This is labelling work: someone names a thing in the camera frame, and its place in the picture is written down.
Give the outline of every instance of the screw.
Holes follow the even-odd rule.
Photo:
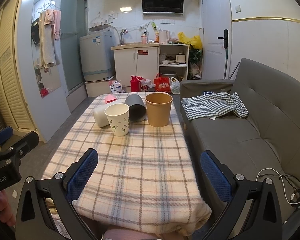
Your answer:
[[[30,177],[27,177],[25,181],[26,181],[27,183],[30,183],[32,180],[33,180],[33,177],[30,176]]]
[[[272,179],[270,179],[270,178],[266,178],[266,183],[268,183],[268,184],[272,184]]]
[[[244,180],[244,176],[242,174],[237,174],[235,177],[237,180]]]
[[[63,173],[62,172],[58,172],[57,174],[54,175],[54,177],[56,179],[61,179],[63,177]]]

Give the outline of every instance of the brown paper bucket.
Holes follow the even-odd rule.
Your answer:
[[[172,99],[167,93],[153,93],[146,96],[149,125],[163,127],[169,123]]]

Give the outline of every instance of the gold trim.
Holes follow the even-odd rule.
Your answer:
[[[281,21],[289,21],[289,22],[300,23],[300,20],[297,20],[297,19],[281,18],[281,17],[253,17],[253,18],[243,18],[243,19],[232,20],[232,22],[235,23],[235,22],[254,21],[254,20],[281,20]]]

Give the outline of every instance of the faucet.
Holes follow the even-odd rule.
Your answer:
[[[124,41],[122,40],[122,33],[125,35],[126,33],[128,33],[128,30],[122,29],[122,31],[120,32],[120,45],[124,45]]]

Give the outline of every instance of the countertop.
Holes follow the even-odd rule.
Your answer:
[[[159,43],[127,43],[125,45],[120,46],[114,46],[111,48],[111,50],[117,50],[117,49],[133,49],[133,48],[144,48],[144,47],[159,47]]]

